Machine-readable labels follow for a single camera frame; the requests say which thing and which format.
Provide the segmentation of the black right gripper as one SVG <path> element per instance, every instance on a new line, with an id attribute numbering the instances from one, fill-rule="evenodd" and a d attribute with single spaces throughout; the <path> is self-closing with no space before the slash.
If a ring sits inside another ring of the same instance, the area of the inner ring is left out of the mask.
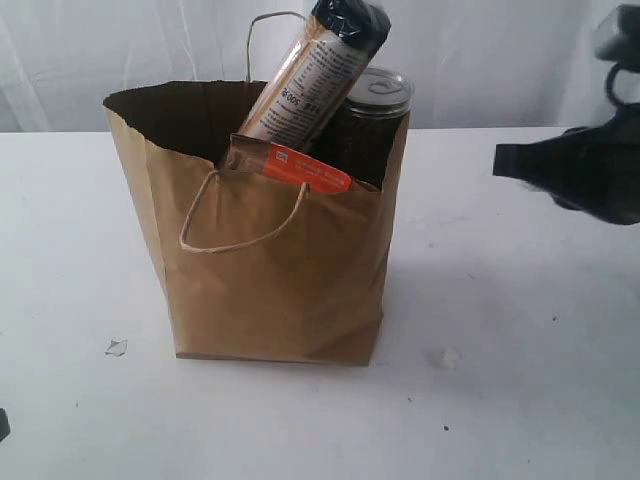
<path id="1" fill-rule="evenodd" d="M 600 127 L 574 127 L 564 135 L 531 144 L 498 144 L 492 174 L 524 181 L 553 194 L 565 209 L 583 211 L 604 222 L 639 222 L 639 105 L 625 104 Z M 583 142 L 568 174 L 569 136 Z"/>

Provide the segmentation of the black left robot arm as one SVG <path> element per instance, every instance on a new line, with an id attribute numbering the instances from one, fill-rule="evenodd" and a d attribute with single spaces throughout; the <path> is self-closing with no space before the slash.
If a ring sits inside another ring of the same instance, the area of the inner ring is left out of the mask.
<path id="1" fill-rule="evenodd" d="M 11 433 L 11 427 L 7 412 L 4 408 L 0 408 L 0 441 L 3 441 Z"/>

